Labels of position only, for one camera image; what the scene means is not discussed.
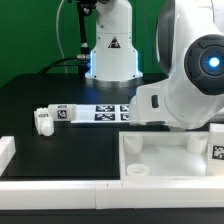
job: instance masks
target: cable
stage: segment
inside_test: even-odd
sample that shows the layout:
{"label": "cable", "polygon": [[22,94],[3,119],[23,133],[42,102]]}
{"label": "cable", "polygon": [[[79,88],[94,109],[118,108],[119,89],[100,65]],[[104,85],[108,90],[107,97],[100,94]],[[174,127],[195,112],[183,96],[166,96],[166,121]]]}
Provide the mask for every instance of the cable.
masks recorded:
{"label": "cable", "polygon": [[57,61],[51,63],[50,65],[57,65],[57,64],[60,64],[62,62],[72,61],[72,60],[75,60],[75,59],[77,59],[77,57],[66,57],[66,58],[62,58],[60,60],[57,60]]}
{"label": "cable", "polygon": [[[64,58],[65,55],[64,55],[64,51],[63,51],[63,48],[62,48],[62,45],[61,45],[61,40],[60,40],[59,22],[60,22],[61,10],[62,10],[62,7],[63,7],[65,1],[66,0],[62,0],[61,1],[60,5],[59,5],[59,8],[58,8],[58,11],[57,11],[57,17],[56,17],[56,36],[57,36],[57,42],[58,42],[58,46],[59,46],[59,50],[60,50],[60,53],[61,53],[62,58]],[[65,73],[66,74],[68,73],[67,66],[65,67]]]}
{"label": "cable", "polygon": [[146,41],[147,41],[147,47],[148,47],[148,51],[149,51],[149,57],[151,58],[151,63],[152,63],[152,67],[153,67],[153,73],[155,73],[154,71],[154,58],[153,58],[153,48],[150,42],[151,38],[149,35],[149,30],[148,30],[148,23],[147,23],[147,19],[146,19],[146,12],[145,12],[145,1],[141,0],[142,3],[142,10],[143,10],[143,18],[144,18],[144,25],[145,25],[145,34],[146,34]]}
{"label": "cable", "polygon": [[73,64],[73,65],[49,65],[45,68],[42,68],[38,73],[39,74],[46,74],[51,68],[55,68],[55,67],[64,67],[64,66],[68,66],[68,67],[79,67],[79,66],[86,66],[86,64]]}

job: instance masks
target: white block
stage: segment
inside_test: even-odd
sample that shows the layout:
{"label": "white block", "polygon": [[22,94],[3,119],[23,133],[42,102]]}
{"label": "white block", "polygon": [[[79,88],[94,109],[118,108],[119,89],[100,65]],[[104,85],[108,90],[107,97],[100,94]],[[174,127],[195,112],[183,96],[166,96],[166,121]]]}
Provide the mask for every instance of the white block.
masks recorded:
{"label": "white block", "polygon": [[95,182],[0,182],[0,209],[95,209]]}
{"label": "white block", "polygon": [[0,139],[0,176],[15,154],[14,137],[2,137]]}

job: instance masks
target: green background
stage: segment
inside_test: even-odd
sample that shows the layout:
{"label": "green background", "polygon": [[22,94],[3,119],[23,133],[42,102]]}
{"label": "green background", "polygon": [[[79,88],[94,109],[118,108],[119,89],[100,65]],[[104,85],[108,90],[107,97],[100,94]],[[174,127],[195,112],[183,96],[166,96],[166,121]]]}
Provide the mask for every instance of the green background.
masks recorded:
{"label": "green background", "polygon": [[[14,76],[37,73],[61,58],[56,41],[56,13],[61,0],[0,1],[0,86]],[[155,25],[165,0],[145,0],[147,28],[153,59],[146,41],[141,0],[130,0],[133,7],[133,45],[139,51],[139,69],[144,73],[160,72],[155,56]],[[86,18],[90,48],[95,45],[95,13]],[[80,53],[76,3],[65,3],[60,20],[60,37],[65,56]],[[51,72],[63,72],[61,68]]]}

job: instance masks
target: white container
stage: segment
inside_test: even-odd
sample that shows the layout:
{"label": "white container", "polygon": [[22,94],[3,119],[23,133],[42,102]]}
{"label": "white container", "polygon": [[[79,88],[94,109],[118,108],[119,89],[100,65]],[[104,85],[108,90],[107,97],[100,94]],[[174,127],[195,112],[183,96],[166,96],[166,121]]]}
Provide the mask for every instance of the white container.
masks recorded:
{"label": "white container", "polygon": [[35,125],[39,135],[51,136],[54,133],[54,121],[47,108],[34,111]]}

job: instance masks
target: black table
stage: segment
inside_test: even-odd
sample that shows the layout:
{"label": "black table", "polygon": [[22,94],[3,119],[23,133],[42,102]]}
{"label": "black table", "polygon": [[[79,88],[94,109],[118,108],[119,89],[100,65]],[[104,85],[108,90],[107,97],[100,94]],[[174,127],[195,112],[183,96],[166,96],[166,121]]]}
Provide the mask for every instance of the black table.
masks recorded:
{"label": "black table", "polygon": [[[164,78],[147,76],[147,82]],[[48,104],[127,104],[136,87],[85,85],[77,75],[20,75],[0,89],[0,136],[14,136],[16,155],[0,181],[119,180],[119,131],[168,131],[165,126],[56,122],[39,136],[33,111]],[[224,209],[0,211],[0,223],[223,223]]]}

